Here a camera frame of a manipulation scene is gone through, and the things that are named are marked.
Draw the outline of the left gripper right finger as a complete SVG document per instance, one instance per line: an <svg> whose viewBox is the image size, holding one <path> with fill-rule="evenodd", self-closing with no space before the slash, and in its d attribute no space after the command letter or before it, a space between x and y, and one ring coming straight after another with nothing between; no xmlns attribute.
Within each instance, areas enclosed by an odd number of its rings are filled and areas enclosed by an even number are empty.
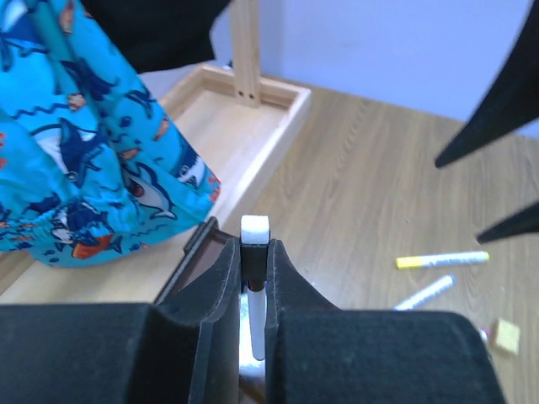
<svg viewBox="0 0 539 404"><path fill-rule="evenodd" d="M502 403L477 329L449 311L343 310L269 245L269 403Z"/></svg>

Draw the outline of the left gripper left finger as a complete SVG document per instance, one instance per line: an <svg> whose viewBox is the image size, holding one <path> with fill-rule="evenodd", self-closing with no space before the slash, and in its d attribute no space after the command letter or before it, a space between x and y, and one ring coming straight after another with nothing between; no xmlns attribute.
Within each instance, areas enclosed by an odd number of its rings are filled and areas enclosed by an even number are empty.
<svg viewBox="0 0 539 404"><path fill-rule="evenodd" d="M5 305L4 403L235 403L240 247L161 305Z"/></svg>

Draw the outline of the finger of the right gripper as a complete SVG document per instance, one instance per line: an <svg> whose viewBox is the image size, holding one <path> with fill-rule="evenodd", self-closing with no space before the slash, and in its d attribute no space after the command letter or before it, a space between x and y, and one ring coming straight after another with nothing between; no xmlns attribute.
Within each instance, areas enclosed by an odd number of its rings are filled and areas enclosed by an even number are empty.
<svg viewBox="0 0 539 404"><path fill-rule="evenodd" d="M472 117L435 159L443 168L538 118L538 2Z"/></svg>
<svg viewBox="0 0 539 404"><path fill-rule="evenodd" d="M484 244L533 233L538 233L537 202L492 225L479 233L476 239L480 244Z"/></svg>

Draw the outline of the yellow capped marker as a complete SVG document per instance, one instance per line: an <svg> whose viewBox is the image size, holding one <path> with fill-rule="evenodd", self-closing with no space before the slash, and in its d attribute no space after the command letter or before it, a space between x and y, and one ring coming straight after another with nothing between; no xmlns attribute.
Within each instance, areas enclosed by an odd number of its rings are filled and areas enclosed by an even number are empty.
<svg viewBox="0 0 539 404"><path fill-rule="evenodd" d="M401 257L395 260L397 269L433 268L451 265L486 263L490 256L485 251L452 252L444 254Z"/></svg>

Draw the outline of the purple capped marker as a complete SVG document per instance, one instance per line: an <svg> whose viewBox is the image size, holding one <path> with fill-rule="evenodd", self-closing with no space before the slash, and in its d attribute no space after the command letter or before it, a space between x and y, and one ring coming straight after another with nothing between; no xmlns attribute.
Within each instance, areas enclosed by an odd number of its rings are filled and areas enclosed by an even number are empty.
<svg viewBox="0 0 539 404"><path fill-rule="evenodd" d="M445 275L403 300L392 309L394 311L410 311L416 309L440 293L450 289L454 284L455 277L452 274Z"/></svg>

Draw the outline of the small brown eraser block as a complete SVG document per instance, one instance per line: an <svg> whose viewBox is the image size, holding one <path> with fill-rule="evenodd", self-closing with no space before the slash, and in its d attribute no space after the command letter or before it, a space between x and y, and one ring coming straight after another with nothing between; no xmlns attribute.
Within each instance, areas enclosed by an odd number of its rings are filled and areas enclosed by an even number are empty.
<svg viewBox="0 0 539 404"><path fill-rule="evenodd" d="M492 329L490 344L501 352L517 355L520 348L520 328L513 322L497 319Z"/></svg>

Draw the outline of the black capped white marker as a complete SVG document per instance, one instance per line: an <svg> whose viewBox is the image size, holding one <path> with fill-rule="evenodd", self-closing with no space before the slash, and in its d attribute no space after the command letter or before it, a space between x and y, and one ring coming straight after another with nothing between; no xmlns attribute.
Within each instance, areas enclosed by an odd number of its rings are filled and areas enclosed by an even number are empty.
<svg viewBox="0 0 539 404"><path fill-rule="evenodd" d="M270 221L266 215L244 215L240 220L242 281L247 286L248 318L252 354L265 359L267 260L270 247Z"/></svg>

